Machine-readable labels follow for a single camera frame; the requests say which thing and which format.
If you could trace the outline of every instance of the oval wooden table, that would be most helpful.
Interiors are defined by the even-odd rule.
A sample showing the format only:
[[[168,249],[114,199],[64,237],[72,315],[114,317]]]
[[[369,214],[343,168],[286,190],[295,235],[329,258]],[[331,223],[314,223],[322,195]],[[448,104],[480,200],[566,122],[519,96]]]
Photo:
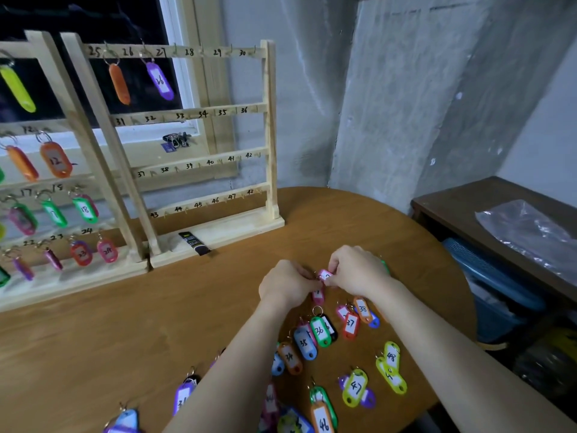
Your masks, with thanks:
[[[118,402],[137,406],[146,433],[160,432],[172,415],[174,393],[191,365],[204,375],[258,304],[258,285],[279,259],[313,270],[326,268],[332,251],[361,245],[388,263],[394,277],[425,304],[475,338],[472,294],[450,255],[409,217],[369,198],[326,188],[279,190],[286,226],[107,286],[0,314],[0,419],[10,432],[102,431]],[[325,312],[340,331],[337,300],[328,291]],[[279,340],[308,298],[293,310]],[[386,341],[401,347],[400,397],[377,371],[375,353]],[[304,362],[297,377],[275,378],[278,396],[310,417],[311,377],[334,404],[340,432],[396,432],[437,402],[433,390],[391,326],[363,325],[355,341],[342,336]],[[337,377],[360,367],[377,407],[350,409]]]

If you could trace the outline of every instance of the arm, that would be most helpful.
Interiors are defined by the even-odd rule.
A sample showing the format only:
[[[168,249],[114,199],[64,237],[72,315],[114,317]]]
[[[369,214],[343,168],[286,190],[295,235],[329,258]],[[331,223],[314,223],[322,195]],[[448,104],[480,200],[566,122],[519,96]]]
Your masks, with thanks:
[[[335,275],[325,284],[365,296],[391,323],[460,431],[577,430],[545,397],[388,276],[369,252],[342,247],[328,269]]]
[[[200,381],[164,433],[254,433],[280,326],[320,282],[301,266],[281,260],[258,288],[256,311]]]

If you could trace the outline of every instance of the dark window pane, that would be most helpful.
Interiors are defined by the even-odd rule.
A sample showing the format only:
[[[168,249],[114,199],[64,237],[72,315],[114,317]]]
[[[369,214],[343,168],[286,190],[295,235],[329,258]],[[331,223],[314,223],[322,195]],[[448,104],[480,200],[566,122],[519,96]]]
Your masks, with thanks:
[[[97,127],[84,90],[60,39],[60,32],[76,32],[89,43],[168,44],[158,0],[9,0],[0,7],[0,40],[25,40],[25,30],[45,30],[56,45],[72,78],[92,127]],[[136,54],[142,45],[135,47]],[[90,60],[112,114],[162,111],[182,108],[171,59],[155,59],[174,91],[173,100],[164,100],[140,59],[121,59],[120,68],[130,92],[130,105],[123,105],[112,86],[108,65]],[[18,59],[14,70],[34,103],[36,112],[26,112],[0,78],[0,122],[64,118],[40,65],[33,59]]]

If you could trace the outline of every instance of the blue container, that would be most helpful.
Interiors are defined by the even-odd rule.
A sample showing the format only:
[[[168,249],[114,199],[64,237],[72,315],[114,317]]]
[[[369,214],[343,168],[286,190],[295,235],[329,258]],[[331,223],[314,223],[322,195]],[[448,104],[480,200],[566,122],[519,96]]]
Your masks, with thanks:
[[[531,311],[539,312],[545,309],[546,304],[543,298],[524,287],[503,269],[488,262],[479,251],[463,240],[448,238],[443,242],[443,246],[459,263],[463,272],[473,280],[481,281],[482,284],[488,285],[491,289]],[[515,327],[526,323],[525,318],[509,315],[476,296],[474,298],[479,342],[492,343]]]

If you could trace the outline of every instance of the wooden tabletop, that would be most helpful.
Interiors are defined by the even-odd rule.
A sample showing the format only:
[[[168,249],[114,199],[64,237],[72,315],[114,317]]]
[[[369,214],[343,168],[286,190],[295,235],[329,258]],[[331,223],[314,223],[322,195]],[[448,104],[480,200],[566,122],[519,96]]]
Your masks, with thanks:
[[[411,205],[416,212],[429,216],[476,247],[505,261],[519,275],[547,291],[577,302],[577,287],[502,244],[475,218],[476,212],[517,199],[528,202],[565,228],[572,237],[577,237],[577,209],[496,176],[417,197]]]
[[[160,432],[186,372],[194,365],[206,373],[256,308],[258,285],[268,270],[283,258],[324,269],[343,244],[381,255],[393,276],[475,338],[475,308],[465,278],[440,243],[409,217],[326,188],[281,189],[279,207],[286,226],[278,230],[146,275],[1,313],[1,429],[94,433],[118,414],[122,401],[138,407],[142,430]],[[339,332],[336,302],[347,298],[340,289],[327,293],[325,312]],[[289,314],[279,339],[300,313],[311,310],[308,298]],[[400,373],[408,384],[402,397],[374,364],[374,354],[389,340],[401,347]],[[310,417],[307,385],[314,377],[327,390],[341,432],[396,432],[437,402],[384,320],[378,329],[363,324],[355,341],[340,336],[316,360],[304,363],[300,376],[274,379],[279,399]],[[344,405],[336,379],[351,366],[368,374],[375,409]]]

